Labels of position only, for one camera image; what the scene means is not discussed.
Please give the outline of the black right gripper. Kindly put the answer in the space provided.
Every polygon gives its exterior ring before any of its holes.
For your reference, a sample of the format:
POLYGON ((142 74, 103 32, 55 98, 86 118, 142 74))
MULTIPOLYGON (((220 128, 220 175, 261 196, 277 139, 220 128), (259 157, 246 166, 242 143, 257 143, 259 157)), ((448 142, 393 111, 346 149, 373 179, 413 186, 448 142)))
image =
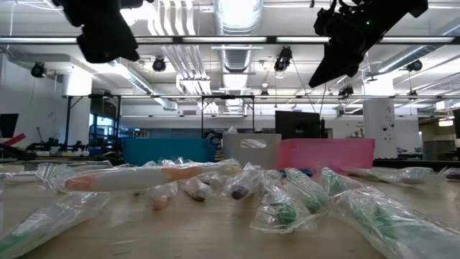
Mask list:
POLYGON ((329 41, 308 82, 311 88, 340 76, 354 76, 364 53, 410 12, 410 0, 352 1, 332 0, 328 9, 317 13, 315 33, 329 41))

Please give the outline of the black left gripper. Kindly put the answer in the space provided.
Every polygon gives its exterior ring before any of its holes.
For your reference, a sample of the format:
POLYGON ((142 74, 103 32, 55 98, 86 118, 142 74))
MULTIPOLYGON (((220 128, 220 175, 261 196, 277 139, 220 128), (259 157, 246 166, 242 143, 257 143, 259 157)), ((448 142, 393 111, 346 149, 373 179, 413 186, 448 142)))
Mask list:
POLYGON ((89 63, 108 63, 117 58, 139 60, 137 41, 125 21, 84 25, 76 42, 89 63))

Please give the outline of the purple toothbrush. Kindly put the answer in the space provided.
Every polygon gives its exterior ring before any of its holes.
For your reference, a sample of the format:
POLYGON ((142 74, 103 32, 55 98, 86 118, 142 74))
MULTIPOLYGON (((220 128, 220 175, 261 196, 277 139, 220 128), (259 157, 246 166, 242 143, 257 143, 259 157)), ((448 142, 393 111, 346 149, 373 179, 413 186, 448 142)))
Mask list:
POLYGON ((241 173, 227 180, 222 194, 234 200, 249 198, 262 185, 262 175, 264 172, 265 170, 262 166, 247 163, 241 173))
POLYGON ((195 201, 205 201, 215 195, 215 192, 208 184, 199 178, 190 178, 180 182, 180 187, 195 201))

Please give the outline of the black flat monitor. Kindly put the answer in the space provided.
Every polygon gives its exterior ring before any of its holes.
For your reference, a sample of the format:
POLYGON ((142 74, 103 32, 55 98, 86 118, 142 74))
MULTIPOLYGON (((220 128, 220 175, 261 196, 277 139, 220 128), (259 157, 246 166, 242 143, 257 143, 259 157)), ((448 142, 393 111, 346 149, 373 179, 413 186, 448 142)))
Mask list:
POLYGON ((275 132, 281 134, 283 140, 319 138, 321 136, 320 115, 308 112, 276 111, 275 132))

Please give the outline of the white square column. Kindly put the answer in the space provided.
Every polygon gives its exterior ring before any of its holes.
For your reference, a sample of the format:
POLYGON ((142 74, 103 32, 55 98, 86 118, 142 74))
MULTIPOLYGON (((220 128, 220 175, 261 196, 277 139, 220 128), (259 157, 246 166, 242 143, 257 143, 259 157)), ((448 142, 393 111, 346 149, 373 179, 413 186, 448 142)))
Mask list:
POLYGON ((367 99, 363 103, 365 137, 375 142, 374 159, 397 157, 393 99, 367 99))

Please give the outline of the pink plastic bin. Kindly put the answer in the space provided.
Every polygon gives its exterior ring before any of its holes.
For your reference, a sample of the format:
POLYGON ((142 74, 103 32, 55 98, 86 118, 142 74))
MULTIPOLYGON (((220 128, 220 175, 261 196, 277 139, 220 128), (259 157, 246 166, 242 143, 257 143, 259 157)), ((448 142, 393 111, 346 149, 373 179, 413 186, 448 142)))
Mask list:
POLYGON ((342 173, 342 167, 370 169, 374 161, 373 139, 289 139, 280 143, 278 168, 314 171, 327 167, 342 173))

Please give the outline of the black metal rack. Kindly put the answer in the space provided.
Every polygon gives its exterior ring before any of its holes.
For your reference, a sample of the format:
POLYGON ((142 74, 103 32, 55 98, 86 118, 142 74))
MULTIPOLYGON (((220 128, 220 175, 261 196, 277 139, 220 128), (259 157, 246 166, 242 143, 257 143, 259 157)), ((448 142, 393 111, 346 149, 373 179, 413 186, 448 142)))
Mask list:
POLYGON ((66 109, 66 123, 65 123, 65 138, 63 144, 60 145, 60 151, 68 150, 68 139, 69 139, 69 129, 70 129, 70 118, 71 118, 71 109, 81 100, 81 99, 116 99, 116 119, 115 119, 115 142, 119 141, 119 120, 121 118, 121 95, 112 95, 112 94, 89 94, 87 96, 63 96, 67 99, 67 109, 66 109))
POLYGON ((252 100, 252 133, 255 133, 255 96, 254 95, 201 95, 201 138, 204 139, 204 101, 206 99, 220 99, 220 100, 231 100, 231 99, 251 99, 252 100))

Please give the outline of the black bench equipment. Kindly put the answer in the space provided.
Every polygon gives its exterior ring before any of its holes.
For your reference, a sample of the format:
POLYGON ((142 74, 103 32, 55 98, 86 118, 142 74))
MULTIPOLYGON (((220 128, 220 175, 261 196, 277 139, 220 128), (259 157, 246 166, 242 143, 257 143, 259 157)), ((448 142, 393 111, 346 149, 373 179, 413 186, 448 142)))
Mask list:
POLYGON ((66 145, 65 143, 59 143, 58 139, 50 137, 47 142, 35 142, 28 145, 25 149, 26 152, 32 151, 51 151, 54 147, 57 147, 59 151, 84 151, 88 149, 88 145, 84 145, 80 140, 74 145, 66 145))

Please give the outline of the teal plastic bin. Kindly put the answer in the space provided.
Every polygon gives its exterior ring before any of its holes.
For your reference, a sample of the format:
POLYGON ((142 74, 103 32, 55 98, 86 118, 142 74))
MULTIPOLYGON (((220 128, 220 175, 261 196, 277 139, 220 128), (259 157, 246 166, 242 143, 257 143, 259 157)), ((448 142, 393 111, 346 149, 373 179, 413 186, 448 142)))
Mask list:
POLYGON ((191 138, 123 139, 122 150, 124 162, 133 165, 179 157, 194 162, 213 162, 216 154, 216 146, 207 139, 191 138))

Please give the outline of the tan storage cabinet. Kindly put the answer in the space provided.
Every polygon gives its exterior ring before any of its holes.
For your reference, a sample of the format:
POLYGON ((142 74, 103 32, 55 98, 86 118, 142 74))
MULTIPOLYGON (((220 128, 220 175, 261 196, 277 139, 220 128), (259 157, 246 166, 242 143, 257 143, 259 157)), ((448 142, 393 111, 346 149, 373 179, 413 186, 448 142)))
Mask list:
POLYGON ((460 160, 460 133, 453 117, 420 119, 419 130, 424 160, 460 160))

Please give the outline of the red bar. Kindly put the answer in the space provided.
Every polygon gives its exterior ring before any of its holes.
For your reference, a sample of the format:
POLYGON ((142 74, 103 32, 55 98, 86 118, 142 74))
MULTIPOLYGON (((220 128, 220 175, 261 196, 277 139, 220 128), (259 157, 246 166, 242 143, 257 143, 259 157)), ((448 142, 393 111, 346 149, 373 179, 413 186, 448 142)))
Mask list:
POLYGON ((16 135, 10 138, 9 140, 3 141, 1 144, 6 145, 6 146, 12 146, 12 145, 17 144, 18 142, 21 142, 25 138, 26 138, 26 135, 24 133, 21 133, 19 135, 16 135))

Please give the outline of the white plastic bin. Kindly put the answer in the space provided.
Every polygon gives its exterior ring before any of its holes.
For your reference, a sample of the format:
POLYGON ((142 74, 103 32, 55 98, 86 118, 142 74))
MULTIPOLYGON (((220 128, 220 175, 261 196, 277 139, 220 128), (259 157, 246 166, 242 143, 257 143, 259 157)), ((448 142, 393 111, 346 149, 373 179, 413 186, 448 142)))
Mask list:
POLYGON ((224 133, 222 149, 225 159, 233 158, 242 167, 247 163, 266 170, 276 169, 282 136, 266 133, 224 133))

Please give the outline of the silver ventilation duct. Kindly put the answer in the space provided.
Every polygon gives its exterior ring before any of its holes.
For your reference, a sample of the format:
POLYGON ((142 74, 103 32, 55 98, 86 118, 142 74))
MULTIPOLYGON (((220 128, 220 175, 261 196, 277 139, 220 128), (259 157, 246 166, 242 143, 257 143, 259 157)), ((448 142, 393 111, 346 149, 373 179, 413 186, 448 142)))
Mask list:
MULTIPOLYGON (((213 0, 218 35, 247 36, 259 31, 264 0, 213 0)), ((224 69, 244 73, 249 68, 251 50, 222 50, 224 69)))

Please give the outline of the black wall screen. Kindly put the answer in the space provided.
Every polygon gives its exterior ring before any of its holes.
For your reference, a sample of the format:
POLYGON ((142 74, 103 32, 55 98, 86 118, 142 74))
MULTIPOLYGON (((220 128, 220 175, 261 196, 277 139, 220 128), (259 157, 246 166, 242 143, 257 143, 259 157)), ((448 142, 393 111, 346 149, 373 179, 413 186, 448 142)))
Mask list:
POLYGON ((0 114, 0 138, 14 136, 18 118, 18 114, 0 114))

